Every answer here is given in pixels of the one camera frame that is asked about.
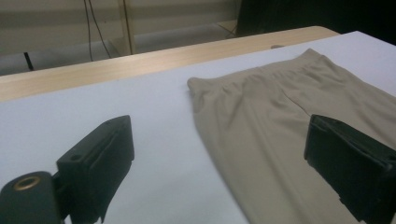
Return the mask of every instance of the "white table surface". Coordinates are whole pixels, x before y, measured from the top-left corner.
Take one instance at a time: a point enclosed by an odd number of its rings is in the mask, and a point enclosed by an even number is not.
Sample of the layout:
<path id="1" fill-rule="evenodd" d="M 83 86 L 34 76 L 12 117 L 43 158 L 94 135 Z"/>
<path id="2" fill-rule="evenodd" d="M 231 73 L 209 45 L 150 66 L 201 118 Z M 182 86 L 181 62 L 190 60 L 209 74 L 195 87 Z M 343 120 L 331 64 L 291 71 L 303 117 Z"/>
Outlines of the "white table surface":
<path id="1" fill-rule="evenodd" d="M 359 32 L 0 104 L 0 187 L 54 174 L 66 150 L 107 119 L 130 115 L 135 160 L 106 223 L 248 223 L 195 130 L 190 77 L 295 58 L 308 48 L 396 96 L 396 47 Z"/>

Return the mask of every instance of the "folded garment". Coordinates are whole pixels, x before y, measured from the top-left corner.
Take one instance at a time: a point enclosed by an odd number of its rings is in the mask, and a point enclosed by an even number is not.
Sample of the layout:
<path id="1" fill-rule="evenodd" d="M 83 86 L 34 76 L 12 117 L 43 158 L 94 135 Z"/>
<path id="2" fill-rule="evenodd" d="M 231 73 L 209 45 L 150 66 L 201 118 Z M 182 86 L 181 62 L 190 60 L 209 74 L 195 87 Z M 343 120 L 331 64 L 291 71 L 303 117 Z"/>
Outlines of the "folded garment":
<path id="1" fill-rule="evenodd" d="M 188 85 L 197 130 L 250 223 L 358 222 L 304 160 L 309 120 L 338 119 L 396 148 L 395 97 L 312 49 Z"/>

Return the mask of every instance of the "beige pants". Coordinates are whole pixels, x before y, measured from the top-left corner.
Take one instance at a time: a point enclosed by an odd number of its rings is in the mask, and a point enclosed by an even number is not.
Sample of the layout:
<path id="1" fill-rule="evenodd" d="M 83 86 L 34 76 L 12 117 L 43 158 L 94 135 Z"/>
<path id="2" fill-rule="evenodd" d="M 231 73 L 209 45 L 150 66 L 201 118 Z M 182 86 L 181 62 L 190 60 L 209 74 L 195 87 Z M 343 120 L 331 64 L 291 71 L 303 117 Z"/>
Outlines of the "beige pants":
<path id="1" fill-rule="evenodd" d="M 304 160 L 309 119 L 339 119 L 396 148 L 394 97 L 312 49 L 188 84 L 198 132 L 251 223 L 358 223 Z"/>

